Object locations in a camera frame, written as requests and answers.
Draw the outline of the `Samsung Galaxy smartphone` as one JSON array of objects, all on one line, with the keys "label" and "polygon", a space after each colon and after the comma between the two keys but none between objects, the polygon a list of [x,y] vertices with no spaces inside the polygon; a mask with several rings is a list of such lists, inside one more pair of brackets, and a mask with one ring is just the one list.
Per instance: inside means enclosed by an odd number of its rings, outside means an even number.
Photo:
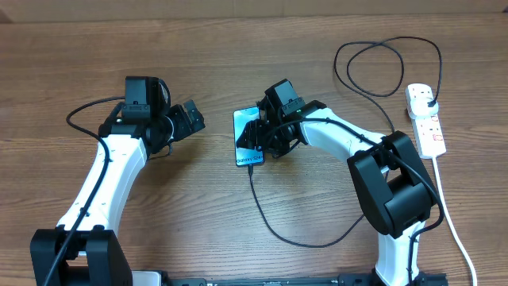
[{"label": "Samsung Galaxy smartphone", "polygon": [[241,138],[244,128],[248,125],[248,123],[259,118],[260,110],[257,106],[235,110],[233,112],[234,147],[237,167],[249,164],[262,164],[264,162],[264,154],[261,151],[247,149],[237,145],[237,142]]}]

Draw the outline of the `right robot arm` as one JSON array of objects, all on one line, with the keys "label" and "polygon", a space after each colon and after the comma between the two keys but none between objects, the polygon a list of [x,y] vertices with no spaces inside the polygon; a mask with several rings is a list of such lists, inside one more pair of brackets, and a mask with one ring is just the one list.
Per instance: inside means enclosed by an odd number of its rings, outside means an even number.
[{"label": "right robot arm", "polygon": [[441,202],[410,138],[373,133],[339,118],[323,102],[305,102],[284,79],[255,106],[233,112],[236,164],[253,170],[266,154],[279,158],[298,144],[317,147],[348,165],[363,216],[377,231],[373,272],[343,275],[340,284],[427,285],[418,243]]}]

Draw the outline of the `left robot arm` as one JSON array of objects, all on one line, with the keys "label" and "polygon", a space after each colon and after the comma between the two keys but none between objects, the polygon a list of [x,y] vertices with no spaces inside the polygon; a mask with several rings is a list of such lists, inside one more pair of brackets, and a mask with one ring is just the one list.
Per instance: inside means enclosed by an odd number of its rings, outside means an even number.
[{"label": "left robot arm", "polygon": [[125,93],[111,98],[115,106],[97,132],[72,122],[93,137],[98,149],[75,201],[52,229],[39,229],[30,242],[39,285],[168,285],[161,270],[133,270],[117,238],[133,183],[148,161],[176,141],[204,129],[205,121],[191,100],[173,104],[167,84],[151,76],[128,76]]}]

